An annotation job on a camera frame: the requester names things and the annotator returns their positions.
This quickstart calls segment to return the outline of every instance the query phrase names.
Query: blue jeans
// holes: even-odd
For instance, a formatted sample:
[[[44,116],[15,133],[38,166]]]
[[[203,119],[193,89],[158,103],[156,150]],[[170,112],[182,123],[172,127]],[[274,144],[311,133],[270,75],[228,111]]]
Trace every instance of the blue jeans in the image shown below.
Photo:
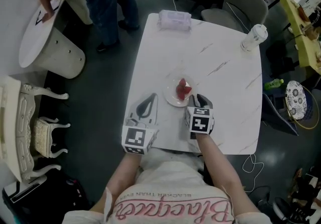
[[[86,0],[90,18],[98,29],[104,45],[118,40],[117,3],[121,6],[125,23],[138,27],[138,9],[135,0]]]

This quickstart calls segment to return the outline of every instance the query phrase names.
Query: yellow hoop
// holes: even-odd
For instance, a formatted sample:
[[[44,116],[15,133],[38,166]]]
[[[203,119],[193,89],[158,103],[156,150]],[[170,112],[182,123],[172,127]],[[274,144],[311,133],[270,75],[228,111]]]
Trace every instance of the yellow hoop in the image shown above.
[[[316,101],[315,97],[313,96],[313,94],[312,94],[309,90],[307,90],[304,86],[302,86],[302,87],[303,87],[306,91],[308,91],[308,92],[310,93],[310,95],[312,96],[313,100],[315,101],[315,105],[316,105],[316,108],[317,108],[317,122],[316,122],[316,124],[315,124],[312,128],[307,128],[307,127],[301,125],[301,124],[293,117],[291,111],[289,110],[289,105],[287,104],[287,97],[285,98],[285,104],[286,104],[287,111],[288,111],[288,113],[290,113],[290,115],[291,115],[292,119],[294,120],[294,122],[296,122],[301,128],[304,128],[304,129],[306,129],[306,130],[312,130],[312,129],[314,129],[314,128],[318,125],[318,123],[319,123],[319,106],[318,106],[317,101]]]

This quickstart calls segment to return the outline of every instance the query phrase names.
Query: yellow table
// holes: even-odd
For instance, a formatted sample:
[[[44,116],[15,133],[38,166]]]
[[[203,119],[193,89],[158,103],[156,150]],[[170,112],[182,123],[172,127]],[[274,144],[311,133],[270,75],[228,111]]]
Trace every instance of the yellow table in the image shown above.
[[[310,24],[310,22],[305,22],[300,18],[299,13],[297,11],[297,8],[300,5],[298,5],[295,1],[280,0],[280,3],[287,14],[287,18],[293,29],[294,36],[298,36],[295,39],[295,42],[298,47],[300,67],[310,66],[318,74],[321,74],[321,69],[318,68],[316,61],[316,53],[321,51],[318,40],[311,41],[306,36],[300,36],[303,35],[301,27],[307,26],[308,24]]]

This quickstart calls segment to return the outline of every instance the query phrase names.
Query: cup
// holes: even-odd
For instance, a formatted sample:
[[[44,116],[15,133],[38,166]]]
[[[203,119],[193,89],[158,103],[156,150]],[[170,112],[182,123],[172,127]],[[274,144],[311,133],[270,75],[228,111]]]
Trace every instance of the cup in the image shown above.
[[[267,39],[267,30],[264,25],[256,24],[241,42],[243,51],[250,52]]]

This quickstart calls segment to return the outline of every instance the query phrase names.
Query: curved white table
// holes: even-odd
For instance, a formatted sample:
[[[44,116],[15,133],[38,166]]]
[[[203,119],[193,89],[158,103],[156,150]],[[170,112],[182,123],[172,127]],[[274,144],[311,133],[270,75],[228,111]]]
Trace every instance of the curved white table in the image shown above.
[[[45,23],[39,22],[36,25],[39,11],[45,12],[42,5],[36,10],[21,42],[19,51],[21,67],[26,68],[36,64],[65,78],[74,78],[83,69],[86,60],[84,52],[54,27],[64,1],[60,1],[55,15]]]
[[[159,133],[153,147],[197,152],[184,123],[184,108],[168,104],[163,95],[171,73],[190,76],[198,93],[213,103],[215,126],[211,137],[224,154],[255,153],[262,106],[262,70],[259,48],[244,52],[246,34],[219,25],[192,20],[192,31],[157,28],[158,14],[150,14],[132,76],[125,118],[142,94],[158,94]]]

